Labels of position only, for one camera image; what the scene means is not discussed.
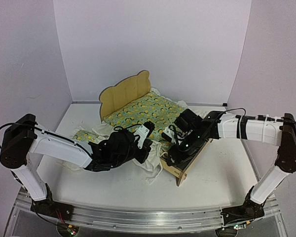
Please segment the lemon print bed cushion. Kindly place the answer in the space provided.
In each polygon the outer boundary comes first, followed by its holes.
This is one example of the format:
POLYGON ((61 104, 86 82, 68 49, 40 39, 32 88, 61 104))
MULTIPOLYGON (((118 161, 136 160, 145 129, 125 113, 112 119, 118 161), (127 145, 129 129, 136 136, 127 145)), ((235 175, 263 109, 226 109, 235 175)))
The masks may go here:
POLYGON ((166 170, 176 177, 177 186, 180 186, 186 179, 188 170, 195 163, 195 158, 183 165, 168 166, 166 158, 172 145, 161 137, 161 133, 169 125, 174 124, 181 112, 189 108, 185 101, 174 102, 161 96, 156 89, 152 89, 143 97, 135 99, 119 110, 104 116, 103 121, 94 126, 92 131, 102 138, 107 138, 117 126, 126 128, 137 123, 153 122, 155 129, 148 137, 152 140, 150 154, 144 163, 140 164, 135 159, 133 163, 145 170, 148 174, 146 181, 150 184, 154 182, 162 170, 166 170))

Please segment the wooden pet bed frame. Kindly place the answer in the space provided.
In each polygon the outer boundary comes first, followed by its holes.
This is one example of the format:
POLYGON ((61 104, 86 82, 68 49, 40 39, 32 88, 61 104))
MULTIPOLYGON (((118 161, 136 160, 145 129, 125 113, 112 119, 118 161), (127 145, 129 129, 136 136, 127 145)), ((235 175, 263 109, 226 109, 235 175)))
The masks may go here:
MULTIPOLYGON (((104 89, 100 96, 101 108, 100 117, 103 121, 104 116, 111 114, 125 106, 126 104, 141 98, 152 89, 149 80, 149 71, 143 70, 137 75, 130 76, 118 82, 115 86, 104 89)), ((134 125, 128 126, 132 131, 134 125)))

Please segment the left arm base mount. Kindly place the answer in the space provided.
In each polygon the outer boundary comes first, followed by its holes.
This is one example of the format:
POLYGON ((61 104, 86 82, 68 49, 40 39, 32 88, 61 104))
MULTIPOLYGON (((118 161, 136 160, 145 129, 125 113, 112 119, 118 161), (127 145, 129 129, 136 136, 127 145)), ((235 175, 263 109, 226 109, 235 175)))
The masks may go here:
POLYGON ((47 191, 46 197, 38 201, 32 199, 31 211, 44 216, 58 218, 63 221, 70 221, 74 206, 54 201, 50 187, 47 183, 45 185, 47 191))

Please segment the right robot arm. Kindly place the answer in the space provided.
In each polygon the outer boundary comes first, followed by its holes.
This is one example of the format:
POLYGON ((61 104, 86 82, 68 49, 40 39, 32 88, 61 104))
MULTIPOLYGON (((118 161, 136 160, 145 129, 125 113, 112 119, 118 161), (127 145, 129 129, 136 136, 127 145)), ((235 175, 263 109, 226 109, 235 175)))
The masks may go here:
POLYGON ((210 139, 241 139, 278 147, 273 166, 253 186, 249 200, 239 206, 238 214, 244 219, 255 214, 258 204, 263 204, 289 174, 296 172, 296 121, 292 114, 272 118, 211 111, 202 118, 186 109, 161 136, 172 143, 167 158, 169 166, 193 158, 210 139))

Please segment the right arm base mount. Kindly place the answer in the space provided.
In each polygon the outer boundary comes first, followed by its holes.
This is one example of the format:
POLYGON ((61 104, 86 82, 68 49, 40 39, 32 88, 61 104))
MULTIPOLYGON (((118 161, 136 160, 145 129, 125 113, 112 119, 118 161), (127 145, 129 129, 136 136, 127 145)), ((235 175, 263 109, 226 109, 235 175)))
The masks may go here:
POLYGON ((253 187, 247 193, 242 205, 225 207, 221 211, 223 220, 223 227, 229 227, 232 225, 241 225, 247 221, 252 222, 255 219, 264 216, 264 204, 257 204, 250 199, 253 187))

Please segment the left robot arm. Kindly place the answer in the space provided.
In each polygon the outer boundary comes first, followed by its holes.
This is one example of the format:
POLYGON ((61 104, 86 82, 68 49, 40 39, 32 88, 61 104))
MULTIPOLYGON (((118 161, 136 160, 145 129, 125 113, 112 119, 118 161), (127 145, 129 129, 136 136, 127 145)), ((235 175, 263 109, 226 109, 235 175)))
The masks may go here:
POLYGON ((83 142, 46 130, 36 122, 36 116, 26 114, 17 122, 0 127, 5 129, 0 141, 0 163, 11 170, 29 192, 37 207, 46 216, 56 212, 49 186, 32 167, 29 154, 41 154, 67 161, 79 168, 92 171, 109 171, 135 159, 144 163, 151 151, 149 136, 155 129, 151 121, 130 127, 118 126, 98 144, 83 142))

